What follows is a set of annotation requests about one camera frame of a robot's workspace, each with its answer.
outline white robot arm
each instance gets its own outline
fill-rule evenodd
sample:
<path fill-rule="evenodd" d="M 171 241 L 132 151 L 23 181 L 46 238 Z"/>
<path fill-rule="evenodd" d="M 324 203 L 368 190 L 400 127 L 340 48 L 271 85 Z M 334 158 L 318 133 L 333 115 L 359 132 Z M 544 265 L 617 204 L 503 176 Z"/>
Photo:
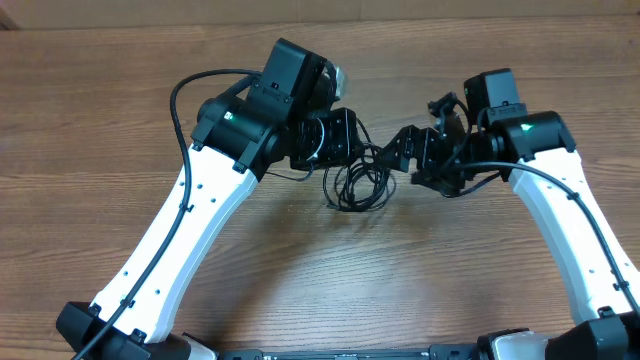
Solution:
<path fill-rule="evenodd" d="M 183 168 L 167 201 L 118 274 L 90 304 L 69 303 L 60 314 L 58 330 L 74 350 L 81 351 L 93 342 L 97 345 L 91 352 L 82 350 L 87 350 L 84 353 L 91 359 L 217 358 L 218 354 L 196 339 L 179 339 L 170 332 L 182 297 L 225 222 L 253 192 L 268 166 L 284 155 L 291 157 L 293 168 L 304 170 L 308 166 L 313 169 L 314 165 L 307 163 L 312 158 L 320 166 L 335 166 L 352 163 L 360 156 L 357 154 L 362 154 L 355 116 L 349 118 L 353 113 L 346 109 L 312 117 L 309 126 L 319 124 L 322 131 L 305 130 L 306 125 L 290 122 L 300 111 L 309 112 L 309 104 L 315 101 L 313 94 L 326 94 L 326 88 L 331 94 L 331 99 L 319 101 L 321 105 L 314 108 L 314 114 L 319 114 L 318 108 L 328 110 L 338 98 L 339 76 L 327 64 L 316 54 L 281 40 L 260 80 L 247 78 L 246 85 L 252 88 L 246 103 L 235 97 L 239 92 L 235 89 L 203 105 L 187 156 L 190 184 Z M 319 85 L 327 74 L 323 68 L 329 69 L 326 88 Z M 593 348 L 589 354 L 618 358 L 627 352 L 632 340 L 637 341 L 635 299 L 640 297 L 640 275 L 591 194 L 575 143 L 562 120 L 551 112 L 527 116 L 517 93 L 513 95 L 515 83 L 511 82 L 511 72 L 506 70 L 470 79 L 465 92 L 472 115 L 455 95 L 448 94 L 430 104 L 432 114 L 440 115 L 439 128 L 406 127 L 376 154 L 375 160 L 389 169 L 407 171 L 408 160 L 416 157 L 418 172 L 412 182 L 454 196 L 463 194 L 460 190 L 464 181 L 473 175 L 499 170 L 531 212 L 556 261 L 578 327 L 557 339 L 524 330 L 481 337 L 477 346 L 465 348 L 470 349 L 469 358 L 482 358 L 483 353 L 494 360 L 553 360 L 567 353 L 581 356 L 574 343 L 585 338 L 585 346 Z M 485 93 L 479 96 L 477 89 L 483 86 Z M 476 98 L 486 104 L 474 103 Z M 444 116 L 456 105 L 469 119 L 466 134 L 456 133 L 455 124 Z M 479 114 L 486 115 L 486 121 Z M 480 119 L 478 126 L 486 133 L 470 134 L 473 118 Z M 298 125 L 296 133 L 292 129 Z M 317 141 L 310 134 L 315 134 Z M 452 140 L 456 134 L 461 141 Z M 292 144 L 296 144 L 295 151 L 291 150 Z M 541 177 L 536 170 L 548 175 Z M 189 185 L 188 210 L 165 254 L 132 300 L 126 302 L 165 241 Z M 587 211 L 574 201 L 577 196 Z M 587 216 L 595 220 L 589 222 Z M 603 236 L 598 237 L 594 227 Z M 113 328 L 105 326 L 113 319 Z"/>

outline cable clip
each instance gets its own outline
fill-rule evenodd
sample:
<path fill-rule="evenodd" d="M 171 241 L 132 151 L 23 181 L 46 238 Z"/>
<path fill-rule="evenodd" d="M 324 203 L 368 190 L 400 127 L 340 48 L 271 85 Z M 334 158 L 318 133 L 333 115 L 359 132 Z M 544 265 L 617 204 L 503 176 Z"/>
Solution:
<path fill-rule="evenodd" d="M 616 289 L 616 291 L 619 291 L 620 289 L 626 289 L 629 287 L 629 282 L 628 281 L 623 281 L 620 284 L 613 284 L 613 288 Z"/>
<path fill-rule="evenodd" d="M 122 305 L 124 305 L 124 306 L 126 306 L 126 307 L 128 307 L 128 308 L 132 308 L 132 307 L 133 307 L 133 304 L 135 304 L 135 303 L 136 303 L 136 301 L 135 301 L 135 300 L 131 300 L 129 303 L 127 303 L 126 299 L 122 299 L 122 300 L 120 300 L 120 305 L 121 305 L 121 306 L 122 306 Z"/>
<path fill-rule="evenodd" d="M 580 198 L 580 193 L 578 193 L 578 192 L 573 192 L 573 193 L 567 195 L 567 199 L 569 199 L 569 200 L 574 200 L 575 201 L 576 199 L 579 199 L 579 198 Z"/>
<path fill-rule="evenodd" d="M 191 210 L 193 210 L 193 204 L 191 204 L 191 206 L 186 206 L 184 203 L 180 203 L 180 209 L 186 212 L 191 212 Z"/>

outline black plastic housing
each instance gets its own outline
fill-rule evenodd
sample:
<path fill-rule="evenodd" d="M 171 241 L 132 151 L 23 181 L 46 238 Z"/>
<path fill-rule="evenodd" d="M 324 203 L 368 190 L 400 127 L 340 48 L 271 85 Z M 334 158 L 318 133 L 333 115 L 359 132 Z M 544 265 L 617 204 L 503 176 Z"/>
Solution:
<path fill-rule="evenodd" d="M 464 82 L 464 95 L 467 99 L 469 116 L 474 125 L 478 114 L 485 108 L 494 109 L 496 115 L 502 112 L 502 118 L 526 115 L 526 108 L 509 108 L 510 105 L 520 103 L 511 69 L 487 71 L 468 79 Z"/>
<path fill-rule="evenodd" d="M 322 56 L 278 40 L 246 100 L 236 96 L 238 91 L 227 91 L 202 105 L 191 134 L 196 149 L 215 148 L 236 161 L 234 170 L 250 169 L 258 180 L 270 164 L 286 155 L 297 158 L 291 139 L 299 135 L 298 123 L 322 110 L 311 104 L 333 103 L 330 93 L 324 101 L 312 101 L 326 63 Z"/>
<path fill-rule="evenodd" d="M 535 153 L 565 148 L 576 149 L 576 142 L 562 118 L 555 111 L 510 118 L 495 122 L 491 134 L 504 139 L 505 148 L 498 156 L 500 160 L 518 162 L 520 159 L 535 159 Z"/>
<path fill-rule="evenodd" d="M 297 124 L 297 139 L 291 151 L 291 168 L 310 169 L 309 157 L 315 169 L 352 164 L 364 153 L 358 136 L 356 113 L 346 108 L 331 111 L 327 116 L 307 119 Z"/>
<path fill-rule="evenodd" d="M 627 329 L 614 315 L 585 321 L 555 339 L 545 349 L 547 360 L 622 360 L 636 359 L 629 350 Z"/>
<path fill-rule="evenodd" d="M 90 313 L 89 303 L 82 302 L 68 302 L 56 321 L 56 329 L 76 352 L 80 351 L 104 325 L 105 322 L 98 317 L 98 313 Z M 190 353 L 191 345 L 174 335 L 169 335 L 161 343 L 144 344 L 140 337 L 127 336 L 111 327 L 84 359 L 187 360 Z"/>

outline black cable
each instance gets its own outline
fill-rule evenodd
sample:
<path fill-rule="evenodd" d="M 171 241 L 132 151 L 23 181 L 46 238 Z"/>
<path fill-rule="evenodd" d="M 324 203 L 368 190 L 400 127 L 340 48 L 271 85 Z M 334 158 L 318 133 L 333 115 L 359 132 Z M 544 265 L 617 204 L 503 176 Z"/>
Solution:
<path fill-rule="evenodd" d="M 442 166 L 440 167 L 440 171 L 448 168 L 451 165 L 451 163 L 453 163 L 455 159 L 458 158 L 462 150 L 467 146 L 467 143 L 469 142 L 469 138 L 471 137 L 471 130 L 473 129 L 471 117 L 469 116 L 469 110 L 467 109 L 467 107 L 462 103 L 462 101 L 458 99 L 455 99 L 455 103 L 456 105 L 460 106 L 460 108 L 464 112 L 464 116 L 466 116 L 467 118 L 467 132 L 465 133 L 464 138 L 462 139 L 462 143 L 460 143 L 460 145 L 456 147 L 453 154 L 451 154 L 451 156 L 447 159 L 447 161 L 445 161 L 445 163 L 442 164 Z"/>
<path fill-rule="evenodd" d="M 549 181 L 550 183 L 554 184 L 555 186 L 559 187 L 564 192 L 566 192 L 567 199 L 573 200 L 576 202 L 580 210 L 582 210 L 585 217 L 587 218 L 587 221 L 589 221 L 589 224 L 591 225 L 591 228 L 593 229 L 594 233 L 596 234 L 596 238 L 598 239 L 598 242 L 602 247 L 602 252 L 604 253 L 605 258 L 609 263 L 609 266 L 611 266 L 611 271 L 613 272 L 613 275 L 616 278 L 616 281 L 617 281 L 617 284 L 615 284 L 616 289 L 622 290 L 622 293 L 624 294 L 627 301 L 629 302 L 629 305 L 631 306 L 631 309 L 633 309 L 636 317 L 640 318 L 640 307 L 638 306 L 638 303 L 636 302 L 636 300 L 633 298 L 633 295 L 631 294 L 631 290 L 629 290 L 629 283 L 625 281 L 624 278 L 622 277 L 620 268 L 618 267 L 618 264 L 616 264 L 613 254 L 611 253 L 611 249 L 607 244 L 607 241 L 604 237 L 604 234 L 602 233 L 602 230 L 600 229 L 600 226 L 598 225 L 598 222 L 596 221 L 595 217 L 593 216 L 593 214 L 591 213 L 587 205 L 580 198 L 579 193 L 574 192 L 573 190 L 571 190 L 570 187 L 565 185 L 565 183 L 545 173 L 544 171 L 538 170 L 531 166 L 522 165 L 522 164 L 512 164 L 512 163 L 499 162 L 499 161 L 479 162 L 479 163 L 473 163 L 473 164 L 456 165 L 451 168 L 451 171 L 481 170 L 481 169 L 487 169 L 487 168 L 516 169 L 516 170 L 528 171 L 530 173 L 536 174 L 544 178 L 545 180 Z"/>
<path fill-rule="evenodd" d="M 269 174 L 271 176 L 275 176 L 275 177 L 279 177 L 279 178 L 283 178 L 283 179 L 287 179 L 287 180 L 291 180 L 291 181 L 297 181 L 297 182 L 303 182 L 303 181 L 307 181 L 309 180 L 309 178 L 311 177 L 311 175 L 313 175 L 313 172 L 315 171 L 315 167 L 313 167 L 313 163 L 310 162 L 309 163 L 309 172 L 307 173 L 307 175 L 305 175 L 304 177 L 301 178 L 292 178 L 292 177 L 288 177 L 288 176 L 284 176 L 284 175 L 280 175 L 280 174 L 276 174 L 273 173 L 271 171 L 267 171 L 265 172 L 266 174 Z"/>
<path fill-rule="evenodd" d="M 231 96 L 236 96 L 243 92 L 246 88 L 251 86 L 251 84 L 259 77 L 259 74 L 247 75 L 244 78 L 238 80 L 238 82 L 236 82 L 235 84 L 231 85 L 227 90 L 224 91 L 224 93 Z"/>
<path fill-rule="evenodd" d="M 487 115 L 487 110 L 489 110 L 489 108 L 486 107 L 478 112 L 478 120 L 476 121 L 476 125 L 478 126 L 478 134 L 480 135 L 482 135 L 482 128 L 484 127 L 482 120 L 484 120 L 484 117 Z"/>
<path fill-rule="evenodd" d="M 127 309 L 127 307 L 131 306 L 132 300 L 135 295 L 138 293 L 138 290 L 142 287 L 144 282 L 147 280 L 153 269 L 155 268 L 158 261 L 164 254 L 167 247 L 171 243 L 173 236 L 178 231 L 178 227 L 180 227 L 180 223 L 182 222 L 182 218 L 188 210 L 189 197 L 191 195 L 191 162 L 189 161 L 189 150 L 187 148 L 187 144 L 184 141 L 184 136 L 182 135 L 182 128 L 180 126 L 180 121 L 178 120 L 178 112 L 176 110 L 176 98 L 178 97 L 178 92 L 182 89 L 183 86 L 188 84 L 189 82 L 197 79 L 201 79 L 207 76 L 213 75 L 225 75 L 225 74 L 240 74 L 240 75 L 260 75 L 259 71 L 253 70 L 242 70 L 242 69 L 222 69 L 222 70 L 211 70 L 205 71 L 198 74 L 191 75 L 189 77 L 184 78 L 180 81 L 171 92 L 171 97 L 169 98 L 169 109 L 171 110 L 171 119 L 173 120 L 173 128 L 176 132 L 176 137 L 178 138 L 178 145 L 180 146 L 180 152 L 182 154 L 182 162 L 184 164 L 184 195 L 182 196 L 182 201 L 180 203 L 180 208 L 178 210 L 178 215 L 176 215 L 175 220 L 173 221 L 173 225 L 171 225 L 171 229 L 167 233 L 164 241 L 158 248 L 158 251 L 153 256 L 147 267 L 142 272 L 142 275 L 138 278 L 138 281 L 133 285 L 127 296 L 120 301 L 120 306 L 116 311 L 111 315 L 109 320 L 105 323 L 104 327 L 72 358 L 72 360 L 80 360 L 83 356 L 85 356 L 93 347 L 104 337 L 104 335 L 111 329 L 113 324 L 120 318 L 120 315 Z"/>
<path fill-rule="evenodd" d="M 360 119 L 356 118 L 360 129 L 364 133 L 367 142 L 364 144 L 364 151 L 359 161 L 349 166 L 342 166 L 336 173 L 333 180 L 333 191 L 337 197 L 337 202 L 329 196 L 327 189 L 330 168 L 324 172 L 322 179 L 322 190 L 329 203 L 330 208 L 344 212 L 364 212 L 374 211 L 382 208 L 393 196 L 396 190 L 395 178 L 391 174 L 391 169 L 375 161 L 376 154 L 382 150 L 381 147 L 371 142 L 371 137 L 365 129 Z M 356 198 L 356 184 L 362 178 L 368 178 L 373 184 L 371 194 L 362 198 Z M 393 182 L 389 188 L 389 179 Z"/>
<path fill-rule="evenodd" d="M 453 198 L 457 198 L 457 197 L 461 197 L 461 196 L 465 196 L 465 195 L 469 195 L 473 192 L 476 192 L 478 190 L 480 190 L 480 188 L 482 188 L 483 186 L 489 184 L 491 181 L 495 180 L 496 178 L 500 177 L 500 172 L 497 172 L 493 175 L 489 175 L 486 178 L 480 180 L 477 184 L 473 185 L 472 187 L 463 190 L 455 195 L 449 195 L 449 194 L 445 194 L 443 192 L 441 192 L 440 194 L 442 194 L 442 196 L 446 197 L 447 199 L 453 199 Z"/>

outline wood grain surface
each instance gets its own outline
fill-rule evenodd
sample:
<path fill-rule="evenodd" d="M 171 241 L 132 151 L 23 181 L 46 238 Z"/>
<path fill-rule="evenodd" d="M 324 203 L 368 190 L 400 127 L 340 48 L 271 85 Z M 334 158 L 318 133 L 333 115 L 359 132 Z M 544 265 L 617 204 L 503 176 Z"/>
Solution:
<path fill-rule="evenodd" d="M 260 69 L 279 37 L 350 75 L 344 101 L 385 144 L 426 103 L 514 69 L 559 112 L 619 241 L 640 261 L 640 17 L 425 20 L 0 32 L 0 358 L 67 359 L 55 330 L 120 269 L 181 166 L 171 88 Z M 235 80 L 187 86 L 183 129 Z M 292 174 L 286 164 L 274 171 Z M 218 348 L 408 348 L 572 326 L 555 264 L 507 184 L 444 199 L 396 174 L 379 212 L 328 209 L 321 176 L 265 177 L 189 287 L 174 333 Z"/>
<path fill-rule="evenodd" d="M 0 0 L 24 30 L 633 15 L 640 0 Z"/>

